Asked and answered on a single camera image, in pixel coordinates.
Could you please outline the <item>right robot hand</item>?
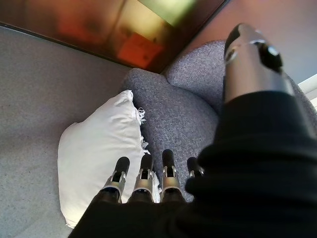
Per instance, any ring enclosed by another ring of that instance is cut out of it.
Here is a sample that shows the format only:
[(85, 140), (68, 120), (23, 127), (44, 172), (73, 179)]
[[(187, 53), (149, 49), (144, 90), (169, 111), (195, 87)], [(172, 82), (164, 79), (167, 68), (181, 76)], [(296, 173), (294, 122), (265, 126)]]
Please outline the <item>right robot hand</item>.
[(186, 202), (165, 150), (160, 203), (138, 185), (119, 193), (128, 159), (94, 197), (72, 238), (314, 238), (317, 133), (280, 53), (248, 24), (224, 47), (222, 113), (214, 142), (187, 161)]

